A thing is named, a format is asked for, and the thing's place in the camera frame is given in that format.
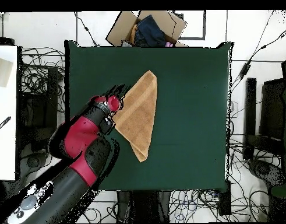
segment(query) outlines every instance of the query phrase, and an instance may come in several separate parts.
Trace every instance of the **dark green table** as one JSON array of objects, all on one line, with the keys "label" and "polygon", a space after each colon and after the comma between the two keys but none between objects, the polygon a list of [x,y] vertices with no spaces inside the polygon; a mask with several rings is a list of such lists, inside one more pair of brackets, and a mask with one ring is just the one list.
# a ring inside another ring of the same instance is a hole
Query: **dark green table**
[{"label": "dark green table", "polygon": [[114,85],[134,85],[148,70],[157,77],[149,156],[139,163],[129,142],[113,130],[121,151],[101,190],[225,187],[230,49],[231,43],[212,49],[77,47],[69,42],[70,116]]}]

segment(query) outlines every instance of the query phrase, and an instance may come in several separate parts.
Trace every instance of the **tan towel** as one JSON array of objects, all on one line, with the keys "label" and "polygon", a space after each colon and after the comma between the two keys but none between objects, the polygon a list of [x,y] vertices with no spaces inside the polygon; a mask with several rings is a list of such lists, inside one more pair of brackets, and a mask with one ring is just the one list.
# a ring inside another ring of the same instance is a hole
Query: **tan towel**
[{"label": "tan towel", "polygon": [[148,157],[157,98],[157,79],[147,71],[127,92],[123,99],[123,109],[113,120],[115,129],[123,135],[140,162]]}]

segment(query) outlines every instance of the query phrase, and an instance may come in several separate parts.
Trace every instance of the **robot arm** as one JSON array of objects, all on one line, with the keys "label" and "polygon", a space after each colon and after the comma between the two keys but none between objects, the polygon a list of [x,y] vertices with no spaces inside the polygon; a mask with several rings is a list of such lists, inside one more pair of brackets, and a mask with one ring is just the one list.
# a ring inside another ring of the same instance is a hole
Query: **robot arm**
[{"label": "robot arm", "polygon": [[5,223],[59,223],[93,185],[99,185],[112,149],[104,135],[114,127],[111,117],[121,108],[121,96],[126,90],[114,88],[110,97],[106,94],[91,98],[70,122],[59,126],[49,149],[52,156],[62,159],[64,169],[58,173],[60,164],[56,164],[50,168],[54,175],[45,176],[45,172],[36,179],[35,192],[19,201]]}]

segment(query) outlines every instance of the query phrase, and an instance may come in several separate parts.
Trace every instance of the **white floor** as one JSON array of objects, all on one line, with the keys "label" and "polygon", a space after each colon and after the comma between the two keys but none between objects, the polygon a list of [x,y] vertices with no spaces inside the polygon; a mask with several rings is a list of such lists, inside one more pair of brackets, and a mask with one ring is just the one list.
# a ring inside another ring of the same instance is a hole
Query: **white floor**
[{"label": "white floor", "polygon": [[[176,13],[184,13],[184,19],[188,20],[188,27],[185,30],[185,37],[199,37],[201,27],[203,26],[203,19],[199,12],[195,11],[179,11]],[[101,46],[109,46],[105,40],[107,33],[114,24],[119,12],[78,12],[78,16],[83,19],[85,25],[89,28],[93,39]],[[207,10],[206,19],[206,38],[205,40],[181,40],[189,46],[194,47],[217,47],[221,42],[234,42],[234,49],[232,52],[232,78],[235,79],[239,74],[243,64],[254,53],[255,48],[260,40],[260,36],[264,30],[267,20],[269,19],[271,11],[267,10]],[[273,12],[269,24],[266,27],[264,35],[260,41],[259,47],[268,44],[275,40],[286,29],[286,12],[276,10]],[[10,37],[15,39],[17,46],[24,48],[29,47],[51,47],[64,52],[64,40],[76,40],[80,46],[92,46],[93,43],[89,34],[85,31],[80,21],[76,28],[76,18],[73,12],[33,12],[33,13],[6,13],[3,20],[0,19],[0,36]],[[238,103],[238,110],[242,110],[245,98],[245,80],[247,77],[257,78],[257,102],[260,101],[262,91],[262,84],[264,81],[282,78],[281,63],[286,60],[286,35],[271,44],[264,50],[259,51],[251,63],[251,68],[245,78],[237,86],[232,93],[232,100]],[[257,116],[259,116],[260,105],[257,105]],[[243,133],[243,111],[239,112],[237,118],[233,118],[235,125],[235,134]],[[257,119],[257,130],[259,127],[259,117]],[[241,141],[240,136],[236,136],[237,141]],[[240,154],[237,154],[238,159],[242,159]],[[256,190],[266,191],[266,186],[263,182],[253,177],[249,171],[241,164],[236,163],[237,167],[233,168],[233,178],[240,183],[244,190],[245,197]],[[242,197],[242,190],[234,179],[230,179],[232,185],[232,200]],[[180,195],[174,194],[174,198],[187,202],[187,195],[181,191]],[[96,202],[93,202],[91,208],[98,209],[101,216],[108,215],[107,207],[112,207],[116,201],[116,192],[103,191],[96,197]],[[252,201],[256,205],[268,205],[268,198],[262,193],[256,193],[252,197]],[[236,200],[232,204],[232,211],[246,208],[245,199]],[[190,218],[189,222],[216,222],[213,213],[206,208],[197,208],[197,210],[190,208],[176,209],[175,213],[171,214],[172,222],[183,222],[182,219],[187,216]],[[239,212],[250,214],[250,209],[246,208]],[[101,216],[96,210],[90,210],[87,213],[91,223],[98,222]],[[235,221],[248,221],[245,215],[235,214],[230,219]],[[263,214],[260,221],[265,221],[266,216]],[[87,223],[84,216],[79,219],[80,223]],[[115,222],[111,216],[106,217],[102,223]]]}]

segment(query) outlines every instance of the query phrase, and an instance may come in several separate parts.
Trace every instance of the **cardboard box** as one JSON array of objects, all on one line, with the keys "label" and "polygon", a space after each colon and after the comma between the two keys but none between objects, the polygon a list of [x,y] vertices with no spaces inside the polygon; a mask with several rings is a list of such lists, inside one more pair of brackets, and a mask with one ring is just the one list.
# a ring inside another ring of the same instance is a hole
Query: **cardboard box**
[{"label": "cardboard box", "polygon": [[133,26],[148,15],[152,15],[161,31],[165,33],[166,41],[175,44],[176,47],[187,47],[177,41],[186,26],[186,22],[167,10],[141,10],[138,17],[131,11],[121,11],[106,40],[113,46],[120,47],[123,40],[129,41]]}]

